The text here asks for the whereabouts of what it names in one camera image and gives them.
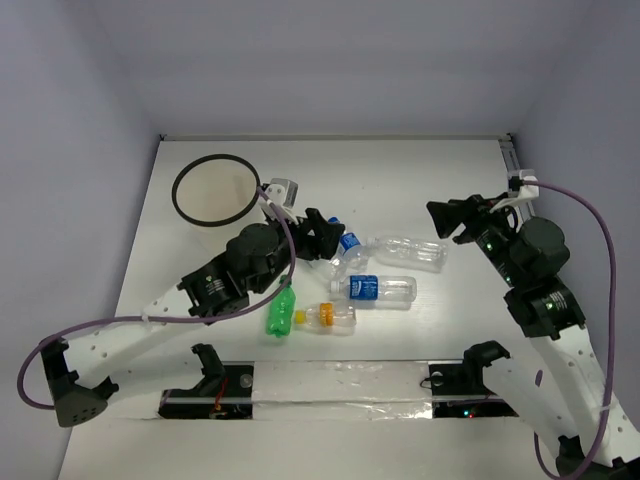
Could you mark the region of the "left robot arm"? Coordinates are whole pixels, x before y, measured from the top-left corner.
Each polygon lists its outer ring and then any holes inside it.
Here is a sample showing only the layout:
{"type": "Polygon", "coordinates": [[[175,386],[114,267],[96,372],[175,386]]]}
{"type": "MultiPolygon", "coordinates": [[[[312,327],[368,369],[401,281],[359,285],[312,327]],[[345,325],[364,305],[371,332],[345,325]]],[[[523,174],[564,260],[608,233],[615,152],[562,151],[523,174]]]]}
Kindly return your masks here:
{"type": "Polygon", "coordinates": [[[330,259],[344,231],[315,208],[295,220],[277,210],[244,227],[139,315],[91,321],[43,340],[39,355],[59,426],[86,423],[134,388],[148,389],[152,376],[131,370],[133,360],[190,330],[270,304],[298,261],[330,259]]]}

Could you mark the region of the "small blue cap bottle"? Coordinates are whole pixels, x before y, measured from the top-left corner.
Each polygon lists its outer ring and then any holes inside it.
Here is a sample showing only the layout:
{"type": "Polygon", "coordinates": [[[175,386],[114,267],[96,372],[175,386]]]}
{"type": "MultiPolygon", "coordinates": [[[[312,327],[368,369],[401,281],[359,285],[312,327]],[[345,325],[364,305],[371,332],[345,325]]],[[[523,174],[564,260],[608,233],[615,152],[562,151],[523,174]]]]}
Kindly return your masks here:
{"type": "Polygon", "coordinates": [[[353,230],[345,225],[336,253],[320,265],[321,275],[326,280],[338,280],[351,274],[363,273],[368,266],[368,254],[353,230]]]}

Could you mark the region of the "blue label clear bottle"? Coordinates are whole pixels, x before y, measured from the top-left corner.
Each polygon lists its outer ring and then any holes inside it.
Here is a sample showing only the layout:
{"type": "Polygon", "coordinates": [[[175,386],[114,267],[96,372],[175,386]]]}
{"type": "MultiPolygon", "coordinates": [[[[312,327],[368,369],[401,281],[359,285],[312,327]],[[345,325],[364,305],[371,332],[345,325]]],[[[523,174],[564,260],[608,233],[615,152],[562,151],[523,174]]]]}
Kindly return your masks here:
{"type": "Polygon", "coordinates": [[[410,276],[350,275],[329,284],[333,298],[345,299],[357,308],[408,310],[417,298],[418,286],[410,276]]]}

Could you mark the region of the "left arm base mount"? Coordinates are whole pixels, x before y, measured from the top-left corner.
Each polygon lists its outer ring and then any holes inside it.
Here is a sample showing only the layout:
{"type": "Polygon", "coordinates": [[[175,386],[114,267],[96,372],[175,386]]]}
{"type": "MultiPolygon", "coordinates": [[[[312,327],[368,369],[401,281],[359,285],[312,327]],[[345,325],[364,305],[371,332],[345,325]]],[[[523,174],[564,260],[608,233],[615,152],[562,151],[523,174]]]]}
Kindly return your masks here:
{"type": "Polygon", "coordinates": [[[223,363],[210,344],[191,347],[200,363],[190,389],[162,394],[158,415],[169,420],[248,420],[253,418],[254,363],[223,363]]]}

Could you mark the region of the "large clear plastic bottle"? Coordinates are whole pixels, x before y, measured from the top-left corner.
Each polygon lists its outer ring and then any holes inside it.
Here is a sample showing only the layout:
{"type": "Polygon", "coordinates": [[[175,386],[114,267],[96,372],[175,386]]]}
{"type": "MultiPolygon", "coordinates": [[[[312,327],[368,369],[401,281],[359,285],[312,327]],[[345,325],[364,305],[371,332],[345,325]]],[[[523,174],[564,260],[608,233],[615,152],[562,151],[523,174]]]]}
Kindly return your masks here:
{"type": "Polygon", "coordinates": [[[448,255],[445,243],[398,235],[369,237],[365,245],[378,263],[430,273],[440,273],[448,255]]]}

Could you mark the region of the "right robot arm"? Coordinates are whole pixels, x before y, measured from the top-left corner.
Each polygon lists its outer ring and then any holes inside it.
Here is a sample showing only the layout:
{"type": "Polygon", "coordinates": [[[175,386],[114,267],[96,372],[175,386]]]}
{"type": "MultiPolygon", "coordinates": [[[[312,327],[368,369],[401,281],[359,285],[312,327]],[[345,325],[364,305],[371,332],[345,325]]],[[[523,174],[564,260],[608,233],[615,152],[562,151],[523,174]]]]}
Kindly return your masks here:
{"type": "Polygon", "coordinates": [[[552,221],[519,222],[527,195],[430,201],[437,235],[476,244],[508,285],[507,310],[541,356],[535,377],[495,340],[461,360],[436,364],[424,379],[434,399],[452,404],[506,403],[534,432],[534,447],[555,458],[553,479],[636,479],[639,432],[613,393],[612,370],[600,366],[579,303],[558,273],[570,258],[552,221]]]}

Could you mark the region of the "green plastic bottle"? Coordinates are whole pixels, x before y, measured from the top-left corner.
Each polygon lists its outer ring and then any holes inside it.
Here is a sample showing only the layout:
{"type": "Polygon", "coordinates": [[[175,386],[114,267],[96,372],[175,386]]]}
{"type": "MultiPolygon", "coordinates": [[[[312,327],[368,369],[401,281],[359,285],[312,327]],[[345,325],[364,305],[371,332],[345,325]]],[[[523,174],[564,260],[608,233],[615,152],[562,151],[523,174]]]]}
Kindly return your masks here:
{"type": "Polygon", "coordinates": [[[266,319],[266,333],[276,338],[286,337],[290,334],[296,304],[296,294],[291,280],[283,275],[280,278],[280,285],[283,289],[269,305],[266,319]]]}

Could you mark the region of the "yellow cap orange label bottle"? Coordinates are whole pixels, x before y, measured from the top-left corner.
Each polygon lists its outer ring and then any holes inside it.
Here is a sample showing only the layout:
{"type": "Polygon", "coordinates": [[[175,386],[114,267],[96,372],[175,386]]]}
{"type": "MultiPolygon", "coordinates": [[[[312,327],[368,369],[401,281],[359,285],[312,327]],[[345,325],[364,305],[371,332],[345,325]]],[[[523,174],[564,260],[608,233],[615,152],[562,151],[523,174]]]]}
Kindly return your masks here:
{"type": "Polygon", "coordinates": [[[320,303],[293,316],[297,330],[316,335],[350,336],[357,325],[356,310],[347,301],[320,303]]]}

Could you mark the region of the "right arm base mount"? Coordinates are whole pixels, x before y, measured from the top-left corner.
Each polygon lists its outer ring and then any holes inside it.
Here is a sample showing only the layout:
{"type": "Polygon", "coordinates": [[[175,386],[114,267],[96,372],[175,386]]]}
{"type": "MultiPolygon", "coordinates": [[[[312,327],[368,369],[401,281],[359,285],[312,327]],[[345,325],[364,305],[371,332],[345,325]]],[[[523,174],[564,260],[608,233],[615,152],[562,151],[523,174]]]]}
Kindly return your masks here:
{"type": "Polygon", "coordinates": [[[430,363],[420,387],[431,393],[436,419],[516,417],[516,412],[484,385],[484,370],[510,353],[497,341],[475,344],[461,360],[430,363]]]}

